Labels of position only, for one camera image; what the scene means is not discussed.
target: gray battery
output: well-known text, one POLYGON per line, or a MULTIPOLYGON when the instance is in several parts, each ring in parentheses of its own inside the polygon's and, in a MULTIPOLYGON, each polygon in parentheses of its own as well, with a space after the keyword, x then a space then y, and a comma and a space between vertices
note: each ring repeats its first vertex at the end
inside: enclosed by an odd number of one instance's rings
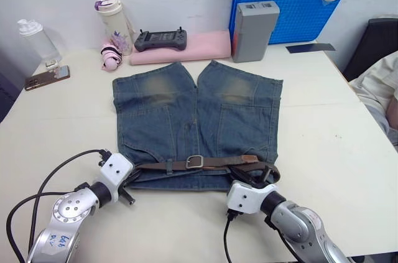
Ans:
POLYGON ((258 61, 264 57, 278 16, 279 7, 274 1, 238 4, 232 41, 234 62, 258 61))

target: label on robot arm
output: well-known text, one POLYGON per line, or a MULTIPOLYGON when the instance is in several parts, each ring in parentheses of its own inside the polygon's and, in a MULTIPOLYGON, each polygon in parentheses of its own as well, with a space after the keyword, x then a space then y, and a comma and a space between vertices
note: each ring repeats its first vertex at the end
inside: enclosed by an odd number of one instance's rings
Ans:
POLYGON ((306 217, 308 217, 311 222, 313 223, 314 227, 316 230, 319 230, 322 227, 322 221, 321 218, 312 210, 310 209, 304 209, 301 211, 306 217))
POLYGON ((47 241, 42 248, 42 253, 47 255, 55 255, 59 252, 68 249, 68 244, 70 242, 70 234, 61 231, 51 231, 47 238, 47 241))

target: pink foam pad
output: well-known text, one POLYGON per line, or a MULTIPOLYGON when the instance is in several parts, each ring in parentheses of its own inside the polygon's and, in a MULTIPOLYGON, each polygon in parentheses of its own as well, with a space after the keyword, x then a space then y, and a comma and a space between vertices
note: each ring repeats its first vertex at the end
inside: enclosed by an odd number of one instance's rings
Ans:
POLYGON ((228 58, 231 55, 231 41, 229 31, 215 31, 189 35, 187 48, 150 48, 138 52, 134 47, 130 55, 130 64, 166 63, 189 60, 206 60, 228 58))

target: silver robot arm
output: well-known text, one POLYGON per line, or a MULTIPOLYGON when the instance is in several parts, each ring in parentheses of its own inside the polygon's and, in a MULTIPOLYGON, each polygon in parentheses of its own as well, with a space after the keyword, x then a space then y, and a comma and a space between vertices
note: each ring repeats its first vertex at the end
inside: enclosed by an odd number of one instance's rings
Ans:
POLYGON ((121 154, 102 163, 101 173, 90 187, 61 196, 52 207, 49 225, 39 234, 27 263, 71 263, 79 243, 79 229, 87 216, 103 205, 118 201, 123 181, 134 166, 121 154))
POLYGON ((311 209, 287 201, 277 193, 276 185, 257 189, 235 180, 227 204, 230 210, 240 213, 264 212, 266 223, 279 232, 301 262, 349 263, 328 237, 321 218, 311 209))

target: denim shorts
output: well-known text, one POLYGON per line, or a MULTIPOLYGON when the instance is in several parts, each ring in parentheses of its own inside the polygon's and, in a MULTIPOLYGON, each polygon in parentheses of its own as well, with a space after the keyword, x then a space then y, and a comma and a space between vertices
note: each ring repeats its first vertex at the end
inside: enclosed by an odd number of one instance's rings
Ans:
MULTIPOLYGON (((136 165, 191 155, 257 155, 274 164, 282 81, 214 60, 198 84, 180 62, 113 81, 118 148, 136 165)), ((130 186, 161 190, 222 190, 227 170, 148 170, 130 186)))

